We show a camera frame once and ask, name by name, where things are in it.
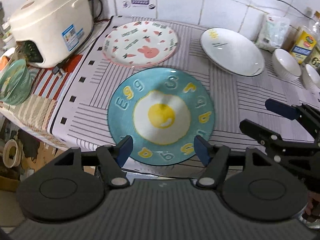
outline striped tablecloth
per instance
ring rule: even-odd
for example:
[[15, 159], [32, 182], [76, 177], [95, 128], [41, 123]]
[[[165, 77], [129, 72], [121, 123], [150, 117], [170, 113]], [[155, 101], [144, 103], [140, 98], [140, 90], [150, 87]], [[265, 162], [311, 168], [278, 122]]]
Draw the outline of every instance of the striped tablecloth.
[[67, 72], [62, 78], [53, 75], [50, 69], [29, 67], [33, 81], [31, 95], [17, 106], [2, 103], [1, 113], [42, 141], [58, 148], [67, 148], [61, 140], [47, 132], [47, 126], [57, 99], [81, 57], [76, 55], [70, 59], [66, 66]]
[[[119, 84], [145, 68], [126, 68], [104, 59], [102, 45], [105, 37], [123, 24], [154, 19], [142, 17], [113, 17], [109, 26], [83, 56], [74, 70], [67, 87], [53, 111], [48, 131], [69, 146], [95, 150], [104, 144], [114, 144], [108, 127], [107, 109], [110, 98]], [[266, 110], [264, 102], [273, 98], [289, 105], [306, 102], [320, 107], [319, 94], [305, 90], [300, 81], [287, 82], [276, 76], [271, 54], [262, 51], [266, 70], [256, 77], [240, 77], [217, 68], [205, 55], [200, 35], [205, 27], [177, 22], [159, 21], [170, 26], [179, 37], [176, 53], [158, 66], [180, 69], [194, 76], [214, 101], [216, 122], [210, 143], [223, 143], [235, 150], [258, 145], [241, 133], [239, 123], [248, 118], [282, 135], [284, 139], [313, 141], [296, 122], [289, 121]], [[198, 177], [203, 166], [194, 156], [183, 163], [155, 167], [141, 164], [131, 158], [124, 168], [169, 177]]]

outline teal bowl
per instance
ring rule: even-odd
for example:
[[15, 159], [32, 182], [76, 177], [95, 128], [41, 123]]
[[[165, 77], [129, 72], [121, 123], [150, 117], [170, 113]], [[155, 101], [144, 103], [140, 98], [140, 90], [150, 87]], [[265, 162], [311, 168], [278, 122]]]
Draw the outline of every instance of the teal bowl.
[[31, 91], [32, 80], [24, 59], [14, 61], [0, 78], [0, 101], [9, 105], [24, 102]]

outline screw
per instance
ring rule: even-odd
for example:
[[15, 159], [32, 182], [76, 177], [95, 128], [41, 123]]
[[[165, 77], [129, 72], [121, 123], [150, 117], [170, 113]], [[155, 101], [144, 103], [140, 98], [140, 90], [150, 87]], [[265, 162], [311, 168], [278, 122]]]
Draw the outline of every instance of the screw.
[[211, 185], [213, 185], [215, 183], [215, 181], [214, 181], [213, 178], [204, 177], [204, 178], [199, 179], [199, 183], [202, 186], [211, 186]]
[[279, 163], [281, 161], [281, 157], [279, 155], [274, 156], [273, 158], [276, 163]]
[[123, 186], [127, 183], [127, 180], [125, 178], [118, 177], [118, 178], [112, 179], [111, 183], [115, 186]]

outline white ceramic bowl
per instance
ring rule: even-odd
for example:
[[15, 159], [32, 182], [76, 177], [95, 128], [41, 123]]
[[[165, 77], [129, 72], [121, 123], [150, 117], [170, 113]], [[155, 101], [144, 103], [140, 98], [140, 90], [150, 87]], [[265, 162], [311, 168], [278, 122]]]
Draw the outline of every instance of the white ceramic bowl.
[[0, 78], [3, 76], [4, 72], [9, 68], [12, 62], [18, 60], [18, 53], [15, 48], [8, 49], [1, 57], [0, 61], [2, 60], [2, 57], [6, 56], [10, 60], [8, 61], [7, 65], [0, 71]]
[[320, 76], [309, 64], [306, 64], [306, 66], [302, 68], [302, 84], [312, 92], [320, 92]]
[[294, 81], [301, 76], [301, 68], [297, 61], [284, 49], [275, 49], [272, 54], [273, 69], [279, 77]]
[[257, 76], [265, 68], [260, 50], [246, 37], [223, 28], [201, 34], [201, 47], [220, 68], [241, 76]]

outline white rice cooker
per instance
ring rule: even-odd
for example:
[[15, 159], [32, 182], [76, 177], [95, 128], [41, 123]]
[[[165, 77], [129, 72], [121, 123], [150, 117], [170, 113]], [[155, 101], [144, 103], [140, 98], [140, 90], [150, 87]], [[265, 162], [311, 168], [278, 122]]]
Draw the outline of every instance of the white rice cooker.
[[51, 68], [88, 37], [93, 26], [88, 0], [27, 0], [10, 17], [31, 65]]

